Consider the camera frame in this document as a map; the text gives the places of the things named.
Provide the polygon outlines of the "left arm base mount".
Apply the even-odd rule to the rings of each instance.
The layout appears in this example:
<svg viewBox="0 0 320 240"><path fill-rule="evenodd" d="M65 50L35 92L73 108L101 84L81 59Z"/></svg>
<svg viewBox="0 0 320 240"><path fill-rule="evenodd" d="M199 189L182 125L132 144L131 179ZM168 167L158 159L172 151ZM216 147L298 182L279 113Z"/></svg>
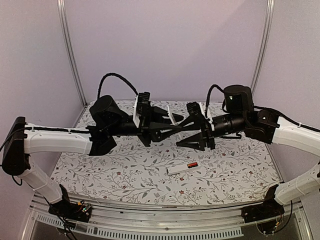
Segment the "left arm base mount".
<svg viewBox="0 0 320 240"><path fill-rule="evenodd" d="M49 205L48 212L61 218L88 223L92 214L92 205L81 200L78 203L70 202L68 192L65 187L59 185L62 198L57 203Z"/></svg>

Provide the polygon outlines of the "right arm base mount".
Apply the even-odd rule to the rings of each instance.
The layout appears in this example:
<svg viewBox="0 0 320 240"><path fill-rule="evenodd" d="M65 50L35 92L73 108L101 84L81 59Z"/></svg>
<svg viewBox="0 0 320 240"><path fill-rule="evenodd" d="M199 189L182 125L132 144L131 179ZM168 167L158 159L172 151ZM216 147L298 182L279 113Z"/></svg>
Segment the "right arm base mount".
<svg viewBox="0 0 320 240"><path fill-rule="evenodd" d="M245 223L261 221L285 213L283 205L275 200L275 192L278 186L276 184L268 189L262 203L248 205L241 209L241 217Z"/></svg>

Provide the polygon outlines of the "white remote control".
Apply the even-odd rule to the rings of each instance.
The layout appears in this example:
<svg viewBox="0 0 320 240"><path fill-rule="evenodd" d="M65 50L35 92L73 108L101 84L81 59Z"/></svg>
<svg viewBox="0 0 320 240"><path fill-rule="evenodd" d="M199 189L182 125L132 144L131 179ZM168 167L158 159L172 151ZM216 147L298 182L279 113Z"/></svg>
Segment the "white remote control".
<svg viewBox="0 0 320 240"><path fill-rule="evenodd" d="M177 174L184 173L184 172L194 171L194 170L198 169L199 167L200 167L200 165L198 164L198 167L188 168L188 163L183 163L183 164L179 164L179 165L176 165L176 166L168 167L166 169L166 173L169 176L177 175Z"/></svg>

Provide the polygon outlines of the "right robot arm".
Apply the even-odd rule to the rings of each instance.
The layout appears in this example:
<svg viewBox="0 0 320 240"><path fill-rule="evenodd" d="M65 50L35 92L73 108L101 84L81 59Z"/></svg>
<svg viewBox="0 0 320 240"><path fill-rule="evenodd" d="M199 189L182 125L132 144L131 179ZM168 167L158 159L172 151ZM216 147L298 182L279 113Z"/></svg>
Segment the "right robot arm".
<svg viewBox="0 0 320 240"><path fill-rule="evenodd" d="M223 115L212 117L209 103L212 90L216 88L224 95ZM215 139L247 138L265 144L277 144L320 155L320 131L298 123L282 112L268 107L255 106L252 90L248 86L234 84L221 88L213 84L207 93L205 105L197 102L187 104L189 117L199 133L178 141L179 147L204 151L215 149Z"/></svg>

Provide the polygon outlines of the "white remote battery cover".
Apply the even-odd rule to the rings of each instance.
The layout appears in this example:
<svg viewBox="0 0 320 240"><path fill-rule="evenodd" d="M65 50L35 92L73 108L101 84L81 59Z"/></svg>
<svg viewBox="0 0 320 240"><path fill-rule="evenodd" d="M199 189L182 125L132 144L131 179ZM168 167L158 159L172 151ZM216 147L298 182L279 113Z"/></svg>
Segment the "white remote battery cover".
<svg viewBox="0 0 320 240"><path fill-rule="evenodd" d="M173 113L172 113L169 105L167 105L167 113L168 113L168 117L169 117L171 123L172 123L174 126L176 126L177 123L176 123L175 117L174 117L174 115L173 115Z"/></svg>

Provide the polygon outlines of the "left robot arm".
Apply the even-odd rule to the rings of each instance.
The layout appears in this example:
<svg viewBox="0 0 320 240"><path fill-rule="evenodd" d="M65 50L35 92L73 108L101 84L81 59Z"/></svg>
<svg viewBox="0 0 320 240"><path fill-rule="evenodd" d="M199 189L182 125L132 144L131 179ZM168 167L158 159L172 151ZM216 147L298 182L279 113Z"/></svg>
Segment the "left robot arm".
<svg viewBox="0 0 320 240"><path fill-rule="evenodd" d="M74 213L64 187L54 182L32 160L32 153L63 152L88 156L104 156L117 143L115 137L137 136L146 147L178 133L182 115L169 109L152 106L149 93L136 98L133 114L121 110L110 95L98 98L89 109L95 124L85 128L58 128L26 123L23 116L15 119L4 143L1 167L10 176L17 176L43 195L63 216Z"/></svg>

